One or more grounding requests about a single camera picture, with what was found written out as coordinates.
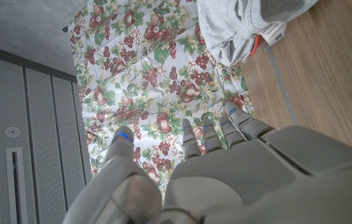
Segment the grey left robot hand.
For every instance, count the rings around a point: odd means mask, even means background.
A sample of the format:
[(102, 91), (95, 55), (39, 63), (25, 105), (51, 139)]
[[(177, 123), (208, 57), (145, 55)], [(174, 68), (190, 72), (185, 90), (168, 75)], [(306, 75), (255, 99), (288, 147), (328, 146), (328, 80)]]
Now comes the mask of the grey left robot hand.
[(225, 106), (223, 136), (203, 120), (201, 154), (182, 120), (184, 160), (164, 194), (133, 161), (132, 132), (114, 134), (102, 169), (65, 223), (352, 223), (352, 147), (300, 126), (275, 129)]

